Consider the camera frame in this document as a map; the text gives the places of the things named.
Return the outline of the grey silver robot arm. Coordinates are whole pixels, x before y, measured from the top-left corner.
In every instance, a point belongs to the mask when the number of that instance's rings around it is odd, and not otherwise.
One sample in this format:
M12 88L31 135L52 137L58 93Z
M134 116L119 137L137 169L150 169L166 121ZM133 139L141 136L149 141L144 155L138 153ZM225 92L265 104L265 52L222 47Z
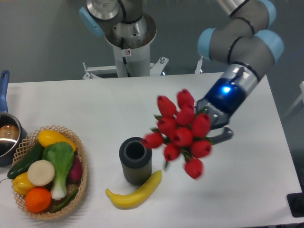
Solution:
M197 42L202 59L228 68L220 79L195 103L197 112L206 111L211 128L223 132L213 136L213 143L232 138L229 120L254 90L269 68L280 58L284 43L268 28L276 19L274 4L268 0L220 0L230 23L223 29L208 28ZM119 77L158 76L166 58L150 62L150 44L156 36L152 17L143 11L141 0L88 0L79 10L87 29L103 36L113 47Z

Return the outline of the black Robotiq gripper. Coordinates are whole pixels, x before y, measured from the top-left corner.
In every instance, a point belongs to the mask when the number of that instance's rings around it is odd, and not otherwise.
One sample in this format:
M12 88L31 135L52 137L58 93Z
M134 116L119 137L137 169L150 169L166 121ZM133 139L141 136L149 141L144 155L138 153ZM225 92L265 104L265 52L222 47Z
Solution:
M232 139L234 132L229 126L230 117L245 100L243 88L230 79L220 78L206 95L196 102L196 111L207 111L211 119L211 131L207 137L212 144Z

